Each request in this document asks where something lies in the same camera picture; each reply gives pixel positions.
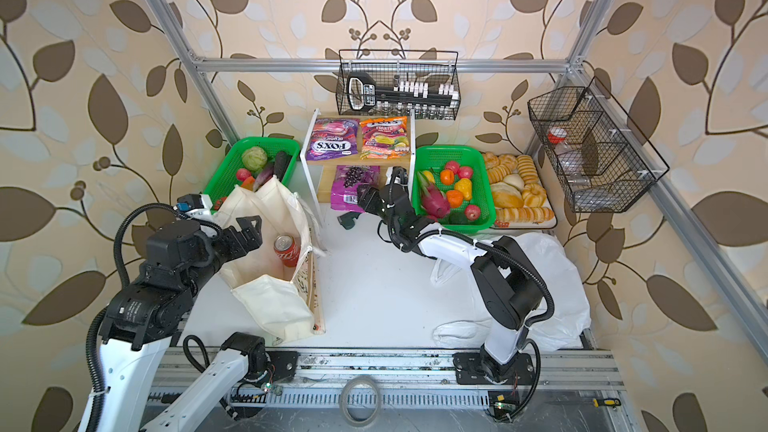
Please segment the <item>plastic bottle red cap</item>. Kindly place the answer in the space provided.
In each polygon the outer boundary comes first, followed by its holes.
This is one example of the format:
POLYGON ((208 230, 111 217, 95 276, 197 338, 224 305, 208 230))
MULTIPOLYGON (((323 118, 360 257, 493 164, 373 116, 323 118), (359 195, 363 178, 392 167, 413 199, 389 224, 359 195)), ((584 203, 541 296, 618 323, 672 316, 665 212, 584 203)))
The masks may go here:
POLYGON ((547 138, 565 177, 569 181, 583 179, 584 159, 580 148, 568 142, 568 132, 562 127, 551 127, 547 138))

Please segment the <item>orange fruit candy bag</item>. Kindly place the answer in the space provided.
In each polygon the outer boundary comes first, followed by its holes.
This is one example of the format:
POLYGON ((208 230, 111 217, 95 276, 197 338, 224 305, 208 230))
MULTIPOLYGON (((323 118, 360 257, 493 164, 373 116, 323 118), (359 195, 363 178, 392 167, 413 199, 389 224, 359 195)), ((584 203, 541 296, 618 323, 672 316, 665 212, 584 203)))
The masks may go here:
POLYGON ((410 153, 408 118, 380 117, 360 122, 362 159, 389 160, 410 153))

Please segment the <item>yellow handled screwdriver right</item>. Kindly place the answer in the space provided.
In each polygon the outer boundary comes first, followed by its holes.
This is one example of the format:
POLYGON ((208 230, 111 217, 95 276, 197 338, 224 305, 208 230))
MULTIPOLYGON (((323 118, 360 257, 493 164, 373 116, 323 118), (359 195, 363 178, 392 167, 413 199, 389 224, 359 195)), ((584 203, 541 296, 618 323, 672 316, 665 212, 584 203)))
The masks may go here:
POLYGON ((594 398, 593 405, 596 408, 618 408, 622 406, 622 402, 618 398, 594 398))

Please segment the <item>cream canvas tote bag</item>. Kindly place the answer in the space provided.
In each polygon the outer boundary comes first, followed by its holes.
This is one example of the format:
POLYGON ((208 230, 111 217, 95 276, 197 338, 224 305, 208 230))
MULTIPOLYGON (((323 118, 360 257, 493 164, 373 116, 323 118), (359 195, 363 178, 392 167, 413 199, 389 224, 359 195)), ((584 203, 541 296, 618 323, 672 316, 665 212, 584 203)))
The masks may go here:
POLYGON ((326 251, 316 237, 317 220, 298 194, 272 178, 258 191, 237 186, 218 211, 215 223, 234 226, 241 217, 261 218, 263 244, 223 266, 219 275, 255 323, 279 342, 326 332, 316 279, 316 259, 326 251), (298 262, 287 266, 275 241, 288 236, 299 246, 298 262))

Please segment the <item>tape roll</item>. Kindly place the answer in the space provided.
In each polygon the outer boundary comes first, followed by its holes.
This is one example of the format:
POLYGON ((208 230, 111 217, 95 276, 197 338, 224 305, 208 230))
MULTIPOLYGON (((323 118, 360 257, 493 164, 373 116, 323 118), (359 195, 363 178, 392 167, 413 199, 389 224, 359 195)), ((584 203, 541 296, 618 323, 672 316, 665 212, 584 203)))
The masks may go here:
POLYGON ((377 381, 369 375, 350 379, 341 390, 338 407, 349 426, 368 427, 376 420, 382 408, 382 393, 377 381))

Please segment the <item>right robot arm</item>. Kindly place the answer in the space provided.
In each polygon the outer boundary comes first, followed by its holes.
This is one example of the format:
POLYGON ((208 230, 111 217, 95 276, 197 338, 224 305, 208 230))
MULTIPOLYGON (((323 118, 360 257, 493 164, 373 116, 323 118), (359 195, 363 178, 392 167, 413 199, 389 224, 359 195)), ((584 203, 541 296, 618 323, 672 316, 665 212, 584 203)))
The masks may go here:
POLYGON ((399 251, 441 259, 470 272, 491 325, 478 353, 454 357, 457 377, 476 377, 494 385, 527 384, 525 396, 490 405, 493 420, 515 421, 531 402, 541 376, 541 350, 529 336, 530 329, 555 312, 551 292, 516 239, 502 236, 483 242, 417 214, 402 167, 393 169, 390 182, 381 189, 361 186, 358 205, 381 219, 399 251))

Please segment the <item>red cola can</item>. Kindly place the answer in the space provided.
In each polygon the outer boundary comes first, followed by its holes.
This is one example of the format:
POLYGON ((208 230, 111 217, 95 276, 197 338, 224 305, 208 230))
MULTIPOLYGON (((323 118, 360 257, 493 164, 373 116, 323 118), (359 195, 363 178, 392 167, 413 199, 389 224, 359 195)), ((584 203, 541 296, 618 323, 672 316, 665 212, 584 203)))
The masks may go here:
POLYGON ((273 243, 273 250, 284 267, 295 268, 300 257, 300 243, 291 235, 279 235, 273 243))

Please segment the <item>red apple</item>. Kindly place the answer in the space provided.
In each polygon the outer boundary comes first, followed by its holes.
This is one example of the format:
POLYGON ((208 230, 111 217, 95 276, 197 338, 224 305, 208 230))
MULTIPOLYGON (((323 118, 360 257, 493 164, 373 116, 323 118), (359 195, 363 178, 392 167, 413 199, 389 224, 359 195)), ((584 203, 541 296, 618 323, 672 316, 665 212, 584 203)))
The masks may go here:
POLYGON ((482 211, 478 206, 470 204, 466 206, 464 214, 468 221, 474 222, 481 218, 482 211))

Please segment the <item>green cabbage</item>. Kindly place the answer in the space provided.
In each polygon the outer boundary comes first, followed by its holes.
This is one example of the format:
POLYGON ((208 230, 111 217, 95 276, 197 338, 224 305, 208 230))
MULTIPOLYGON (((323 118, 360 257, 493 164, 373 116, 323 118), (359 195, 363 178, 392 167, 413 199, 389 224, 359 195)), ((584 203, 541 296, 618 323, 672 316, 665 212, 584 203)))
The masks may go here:
POLYGON ((241 161, 245 169, 252 173, 259 173, 267 165, 269 157, 263 148, 253 146, 241 154, 241 161))

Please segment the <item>bread tray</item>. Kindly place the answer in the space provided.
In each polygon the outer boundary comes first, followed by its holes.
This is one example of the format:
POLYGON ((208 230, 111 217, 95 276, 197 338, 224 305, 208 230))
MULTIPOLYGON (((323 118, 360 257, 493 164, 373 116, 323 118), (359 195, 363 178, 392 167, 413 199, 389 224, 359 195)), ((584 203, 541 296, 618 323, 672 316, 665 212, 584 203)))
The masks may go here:
POLYGON ((557 224, 548 192, 529 155, 481 153, 496 212, 497 230, 547 230, 557 224))

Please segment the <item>yellow bell pepper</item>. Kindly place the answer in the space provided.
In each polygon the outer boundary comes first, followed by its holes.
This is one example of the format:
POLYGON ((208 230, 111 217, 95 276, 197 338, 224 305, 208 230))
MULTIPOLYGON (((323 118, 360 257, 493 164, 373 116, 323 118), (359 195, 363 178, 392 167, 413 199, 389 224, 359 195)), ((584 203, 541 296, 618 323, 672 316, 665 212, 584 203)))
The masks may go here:
POLYGON ((469 202, 473 198, 473 185, 469 178, 460 178, 454 184, 454 190, 462 195, 464 201, 469 202))

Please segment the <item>right green basket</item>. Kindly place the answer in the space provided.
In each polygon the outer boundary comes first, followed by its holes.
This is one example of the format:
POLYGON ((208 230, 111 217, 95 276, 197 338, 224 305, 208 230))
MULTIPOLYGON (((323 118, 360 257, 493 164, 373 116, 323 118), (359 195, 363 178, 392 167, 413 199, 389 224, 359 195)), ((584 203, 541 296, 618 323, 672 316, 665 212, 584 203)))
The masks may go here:
POLYGON ((419 148, 412 204, 418 214, 457 232, 473 235, 490 228, 496 211, 481 153, 459 145, 419 148))

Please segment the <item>purple Fox's candy bag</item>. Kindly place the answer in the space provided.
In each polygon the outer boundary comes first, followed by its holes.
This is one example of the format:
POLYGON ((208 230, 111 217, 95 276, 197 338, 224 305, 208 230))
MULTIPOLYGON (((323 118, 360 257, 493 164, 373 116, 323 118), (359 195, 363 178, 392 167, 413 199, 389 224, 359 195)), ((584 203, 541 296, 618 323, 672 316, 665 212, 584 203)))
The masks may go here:
POLYGON ((358 127, 357 119, 318 119, 310 134, 306 160, 323 161, 357 155, 358 127))

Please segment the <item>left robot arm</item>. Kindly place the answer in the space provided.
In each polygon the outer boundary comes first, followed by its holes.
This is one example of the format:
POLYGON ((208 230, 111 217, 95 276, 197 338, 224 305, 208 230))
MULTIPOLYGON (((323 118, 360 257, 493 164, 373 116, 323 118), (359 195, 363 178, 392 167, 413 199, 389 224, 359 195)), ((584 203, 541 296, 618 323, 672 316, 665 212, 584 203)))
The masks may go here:
POLYGON ((295 376, 297 352, 268 351, 264 338, 235 332, 174 402, 143 422, 158 367, 203 286, 223 265, 263 244, 261 216, 240 216, 235 225, 223 228, 192 216, 205 206, 198 194, 182 196, 174 206, 156 206, 175 219, 147 240, 135 280, 127 275, 121 251, 113 251, 122 287, 87 333, 92 391, 80 430, 194 431, 216 406, 234 410, 228 398, 237 384, 267 392, 295 376))

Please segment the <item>pink dragon fruit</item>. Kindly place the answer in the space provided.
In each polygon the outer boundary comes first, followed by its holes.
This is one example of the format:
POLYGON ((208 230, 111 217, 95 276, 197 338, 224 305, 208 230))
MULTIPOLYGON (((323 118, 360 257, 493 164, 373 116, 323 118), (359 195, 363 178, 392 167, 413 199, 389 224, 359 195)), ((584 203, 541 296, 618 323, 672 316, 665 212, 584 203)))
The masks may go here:
POLYGON ((423 210, 430 216, 442 219, 446 217, 451 210, 445 194, 431 182, 423 172, 417 173, 419 180, 420 201, 423 210))

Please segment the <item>left green basket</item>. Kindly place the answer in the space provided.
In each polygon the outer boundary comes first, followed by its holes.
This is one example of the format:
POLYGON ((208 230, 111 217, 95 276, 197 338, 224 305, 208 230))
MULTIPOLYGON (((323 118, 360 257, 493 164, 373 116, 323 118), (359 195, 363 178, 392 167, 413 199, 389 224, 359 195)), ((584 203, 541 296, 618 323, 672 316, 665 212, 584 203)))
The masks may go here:
POLYGON ((300 152, 292 138, 248 137, 238 141, 226 154, 203 193, 217 211, 236 187, 256 191, 275 175, 288 186, 300 152))

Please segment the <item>white wooden two-tier shelf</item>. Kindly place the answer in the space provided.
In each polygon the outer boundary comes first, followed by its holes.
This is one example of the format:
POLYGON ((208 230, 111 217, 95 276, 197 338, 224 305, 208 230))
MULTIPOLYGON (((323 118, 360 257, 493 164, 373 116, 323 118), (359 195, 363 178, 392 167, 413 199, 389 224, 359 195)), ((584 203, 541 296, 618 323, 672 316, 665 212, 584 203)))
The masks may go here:
POLYGON ((413 187, 413 174, 415 171, 416 162, 416 134, 415 134, 415 122, 414 117, 410 116, 407 121, 406 130, 408 132, 409 140, 409 154, 403 157, 397 157, 392 159, 383 158, 362 158, 360 154, 348 155, 336 159, 324 159, 319 161, 308 161, 306 156, 310 150, 310 140, 312 130, 318 119, 343 119, 343 116, 333 114, 323 114, 319 108, 315 108, 305 138, 303 139, 302 148, 300 152, 300 160, 302 169, 305 174, 305 178, 311 193, 311 197, 316 206, 320 204, 327 204, 330 202, 330 193, 332 182, 335 177, 336 167, 340 165, 370 165, 381 166, 383 168, 382 174, 387 172, 388 168, 403 167, 408 171, 408 187, 413 187))

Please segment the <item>green basket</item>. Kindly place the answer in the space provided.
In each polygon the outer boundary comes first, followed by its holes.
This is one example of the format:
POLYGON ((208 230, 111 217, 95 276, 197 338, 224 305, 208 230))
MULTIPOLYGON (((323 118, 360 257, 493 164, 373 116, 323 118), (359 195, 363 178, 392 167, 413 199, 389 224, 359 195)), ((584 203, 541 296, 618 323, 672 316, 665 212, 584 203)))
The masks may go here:
POLYGON ((418 214, 457 232, 473 235, 490 228, 496 211, 481 153, 459 145, 419 148, 412 204, 418 214))
POLYGON ((248 137, 238 141, 226 154, 203 193, 217 211, 236 187, 256 191, 275 175, 288 186, 300 152, 292 138, 248 137))

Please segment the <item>purple grape candy bag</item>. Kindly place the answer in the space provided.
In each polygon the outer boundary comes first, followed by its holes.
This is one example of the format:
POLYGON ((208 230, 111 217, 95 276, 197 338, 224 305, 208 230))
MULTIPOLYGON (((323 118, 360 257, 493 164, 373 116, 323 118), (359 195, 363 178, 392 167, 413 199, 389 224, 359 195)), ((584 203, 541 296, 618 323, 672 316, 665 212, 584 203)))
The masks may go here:
POLYGON ((380 173, 380 166, 337 166, 331 186, 331 209, 362 213, 363 209, 358 205, 358 190, 363 186, 377 185, 380 173))

